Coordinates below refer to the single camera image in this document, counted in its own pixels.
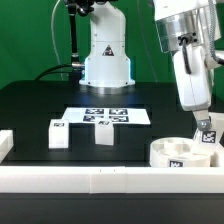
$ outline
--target white border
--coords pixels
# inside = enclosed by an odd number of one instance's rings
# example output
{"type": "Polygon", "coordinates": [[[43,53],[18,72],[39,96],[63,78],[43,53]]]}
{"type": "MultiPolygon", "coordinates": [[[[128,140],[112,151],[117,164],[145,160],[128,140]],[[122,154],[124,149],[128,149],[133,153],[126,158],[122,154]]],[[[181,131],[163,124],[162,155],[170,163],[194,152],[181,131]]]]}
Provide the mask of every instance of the white border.
{"type": "Polygon", "coordinates": [[[224,169],[2,166],[0,192],[224,193],[224,169]]]}

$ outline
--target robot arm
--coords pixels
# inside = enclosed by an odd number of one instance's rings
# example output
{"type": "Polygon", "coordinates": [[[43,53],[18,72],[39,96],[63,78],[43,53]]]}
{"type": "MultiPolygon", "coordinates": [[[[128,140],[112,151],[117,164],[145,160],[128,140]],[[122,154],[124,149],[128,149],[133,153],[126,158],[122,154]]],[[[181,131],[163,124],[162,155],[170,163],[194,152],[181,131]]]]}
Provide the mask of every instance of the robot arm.
{"type": "Polygon", "coordinates": [[[75,14],[90,13],[91,52],[85,60],[85,75],[79,81],[83,90],[102,94],[126,91],[134,86],[130,59],[125,54],[124,14],[110,2],[117,0],[64,0],[71,22],[72,66],[78,72],[79,63],[75,29],[75,14]]]}
{"type": "MultiPolygon", "coordinates": [[[[211,5],[208,0],[154,0],[155,20],[163,52],[171,52],[180,102],[193,111],[200,131],[211,129],[213,69],[221,62],[211,55],[211,5]]],[[[221,37],[218,23],[213,37],[221,37]]]]}

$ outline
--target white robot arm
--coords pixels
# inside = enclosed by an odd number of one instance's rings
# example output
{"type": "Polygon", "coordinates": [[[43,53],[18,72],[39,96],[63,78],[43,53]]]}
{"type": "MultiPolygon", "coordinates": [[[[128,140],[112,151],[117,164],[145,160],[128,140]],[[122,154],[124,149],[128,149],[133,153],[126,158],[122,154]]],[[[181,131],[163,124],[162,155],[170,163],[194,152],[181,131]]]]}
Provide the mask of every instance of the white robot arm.
{"type": "Polygon", "coordinates": [[[223,1],[154,0],[161,49],[173,56],[181,105],[185,111],[193,111],[200,131],[211,129],[208,108],[213,69],[223,64],[217,56],[222,52],[214,51],[213,46],[221,37],[213,5],[219,2],[223,1]]]}
{"type": "Polygon", "coordinates": [[[125,54],[125,16],[109,1],[96,1],[93,8],[91,52],[85,60],[81,88],[103,94],[122,92],[135,84],[130,77],[130,59],[125,54]]]}

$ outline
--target cable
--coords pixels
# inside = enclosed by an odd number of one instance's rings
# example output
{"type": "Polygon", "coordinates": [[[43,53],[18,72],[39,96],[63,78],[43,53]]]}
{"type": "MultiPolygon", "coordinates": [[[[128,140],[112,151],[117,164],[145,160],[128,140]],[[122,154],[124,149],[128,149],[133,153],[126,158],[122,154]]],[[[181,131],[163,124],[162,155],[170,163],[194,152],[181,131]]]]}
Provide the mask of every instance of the cable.
{"type": "Polygon", "coordinates": [[[42,74],[41,76],[38,76],[35,80],[36,81],[39,81],[42,77],[44,77],[44,76],[46,76],[46,75],[50,75],[50,74],[57,74],[57,73],[59,73],[59,74],[70,74],[70,73],[72,73],[72,71],[60,71],[60,72],[56,72],[56,71],[54,71],[54,72],[46,72],[46,73],[44,73],[44,74],[42,74]]]}
{"type": "Polygon", "coordinates": [[[211,27],[210,27],[210,53],[211,57],[221,65],[224,65],[224,60],[216,56],[215,53],[215,28],[216,28],[216,13],[215,13],[215,6],[213,4],[213,0],[208,0],[209,3],[209,10],[210,10],[210,17],[211,17],[211,27]]]}
{"type": "Polygon", "coordinates": [[[188,53],[187,53],[187,43],[186,43],[186,39],[183,38],[182,40],[182,53],[183,53],[183,58],[184,58],[184,65],[185,65],[185,71],[187,74],[191,74],[191,67],[190,67],[190,63],[188,60],[188,53]]]}
{"type": "Polygon", "coordinates": [[[51,16],[51,36],[52,36],[52,42],[53,42],[53,47],[54,47],[54,52],[57,58],[57,62],[60,65],[61,64],[61,60],[58,54],[58,50],[57,50],[57,45],[56,45],[56,41],[55,41],[55,34],[54,34],[54,21],[55,21],[55,14],[58,8],[58,5],[60,3],[61,0],[58,0],[54,6],[54,9],[52,11],[52,16],[51,16]]]}
{"type": "Polygon", "coordinates": [[[148,59],[148,63],[152,69],[152,74],[154,76],[154,79],[156,82],[158,82],[158,77],[156,75],[153,63],[152,63],[152,57],[151,57],[151,53],[147,47],[146,44],[146,35],[145,35],[145,28],[143,26],[143,20],[142,20],[142,16],[141,16],[141,7],[140,7],[140,0],[137,0],[137,5],[138,5],[138,18],[139,18],[139,23],[140,23],[140,27],[141,27],[141,32],[142,32],[142,38],[143,38],[143,42],[144,42],[144,46],[145,46],[145,50],[146,50],[146,55],[147,55],[147,59],[148,59]]]}
{"type": "Polygon", "coordinates": [[[37,76],[37,78],[35,79],[35,81],[40,80],[43,76],[57,70],[57,69],[62,69],[62,68],[72,68],[71,64],[63,64],[63,65],[58,65],[52,68],[47,69],[46,71],[42,72],[40,75],[37,76]]]}

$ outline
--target white cube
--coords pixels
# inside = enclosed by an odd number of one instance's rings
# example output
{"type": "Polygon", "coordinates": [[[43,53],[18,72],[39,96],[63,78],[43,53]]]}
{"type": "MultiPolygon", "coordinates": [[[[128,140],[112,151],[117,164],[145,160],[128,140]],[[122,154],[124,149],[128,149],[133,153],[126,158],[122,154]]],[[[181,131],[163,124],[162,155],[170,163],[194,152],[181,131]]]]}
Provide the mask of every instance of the white cube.
{"type": "Polygon", "coordinates": [[[98,145],[114,145],[114,126],[111,119],[96,119],[95,143],[98,145]]]}
{"type": "Polygon", "coordinates": [[[49,126],[49,148],[68,148],[69,121],[52,119],[49,126]]]}
{"type": "Polygon", "coordinates": [[[1,130],[0,131],[0,163],[6,157],[10,149],[13,147],[13,131],[1,130]]]}

